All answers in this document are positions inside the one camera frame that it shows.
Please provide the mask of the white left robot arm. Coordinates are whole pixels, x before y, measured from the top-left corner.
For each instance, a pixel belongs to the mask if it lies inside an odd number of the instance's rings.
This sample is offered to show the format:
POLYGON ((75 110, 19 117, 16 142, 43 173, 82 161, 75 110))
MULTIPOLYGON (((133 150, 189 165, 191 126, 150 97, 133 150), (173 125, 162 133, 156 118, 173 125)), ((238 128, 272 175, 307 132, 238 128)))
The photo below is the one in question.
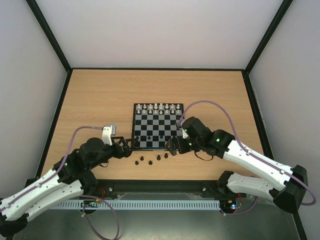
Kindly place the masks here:
POLYGON ((105 144, 90 138, 63 157, 45 175, 22 191, 0 201, 0 234, 10 237, 23 230, 35 217, 66 200, 92 195, 98 181, 92 169, 111 158, 127 158, 132 154, 135 138, 112 137, 105 144))

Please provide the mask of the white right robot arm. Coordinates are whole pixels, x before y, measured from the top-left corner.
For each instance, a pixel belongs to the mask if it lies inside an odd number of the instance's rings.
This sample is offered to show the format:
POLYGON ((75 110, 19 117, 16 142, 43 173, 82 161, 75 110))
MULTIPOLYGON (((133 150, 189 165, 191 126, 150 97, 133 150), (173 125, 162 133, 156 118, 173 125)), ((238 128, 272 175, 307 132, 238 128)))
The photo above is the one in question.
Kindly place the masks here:
POLYGON ((216 183, 222 195, 249 194, 270 200, 287 213, 294 214, 299 210, 306 194, 304 185, 308 183, 304 167, 276 162, 238 142, 234 135, 222 129, 211 131, 196 117, 184 120, 181 130, 182 135, 170 138, 165 145, 173 156, 202 151, 257 175, 250 177, 224 171, 216 183))

